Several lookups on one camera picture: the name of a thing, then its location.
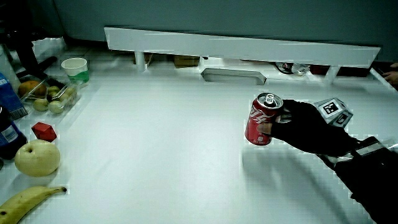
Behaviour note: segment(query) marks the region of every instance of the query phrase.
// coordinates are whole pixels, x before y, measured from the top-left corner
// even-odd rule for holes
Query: human hand
[[[398,86],[398,72],[394,72],[394,71],[386,72],[386,73],[382,74],[381,76],[383,76],[384,79],[388,83],[390,83],[390,85]]]
[[[316,107],[309,103],[284,100],[283,109],[281,122],[284,123],[262,123],[257,130],[314,154],[343,156],[358,145],[358,140],[343,128],[327,124]]]

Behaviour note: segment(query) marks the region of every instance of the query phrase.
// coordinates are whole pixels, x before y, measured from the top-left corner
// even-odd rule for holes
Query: clear plastic tray
[[[68,110],[72,109],[76,102],[80,99],[80,86],[72,83],[67,83],[58,93],[52,93],[49,95],[49,87],[47,84],[47,79],[40,82],[35,88],[33,88],[30,92],[26,93],[22,98],[21,102],[25,106],[25,109],[28,113],[33,111],[41,112],[41,113],[52,113],[52,114],[63,114],[67,113]],[[35,96],[34,92],[38,89],[39,86],[45,85],[46,92],[45,96]],[[44,100],[47,99],[48,105],[47,110],[38,111],[34,107],[35,100]]]

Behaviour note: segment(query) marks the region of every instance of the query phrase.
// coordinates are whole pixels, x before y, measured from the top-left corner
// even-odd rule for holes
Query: white table
[[[194,68],[159,62],[138,73],[122,60],[101,66],[100,57],[91,58],[90,84],[74,110],[18,122],[29,140],[36,122],[51,124],[62,161],[41,178],[6,161],[0,203],[34,185],[68,189],[22,223],[372,223],[316,156],[277,139],[254,146],[244,129],[252,100],[268,91],[338,97],[354,113],[351,135],[398,142],[398,96],[377,80],[225,85],[204,82]]]

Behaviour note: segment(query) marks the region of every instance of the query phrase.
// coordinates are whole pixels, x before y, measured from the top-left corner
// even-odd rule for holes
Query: cardboard box
[[[13,121],[27,115],[24,105],[2,73],[0,73],[0,104],[7,108]]]
[[[199,65],[200,57],[174,55],[174,66],[176,68],[197,67]]]
[[[319,101],[314,103],[314,105],[321,113],[323,119],[328,124],[336,127],[344,128],[353,117],[346,105],[337,98]]]
[[[314,75],[326,75],[329,67],[328,65],[310,65],[310,71]],[[369,75],[370,70],[371,68],[341,67],[340,70],[338,70],[337,76],[366,77]]]

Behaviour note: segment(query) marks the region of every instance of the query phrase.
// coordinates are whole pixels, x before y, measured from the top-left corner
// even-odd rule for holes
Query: red soda can
[[[279,110],[283,103],[283,100],[279,96],[272,93],[261,93],[254,99],[249,114],[248,125],[246,125],[244,132],[249,142],[257,146],[266,146],[271,142],[272,138],[258,132],[257,126],[261,123],[278,121],[280,119]]]

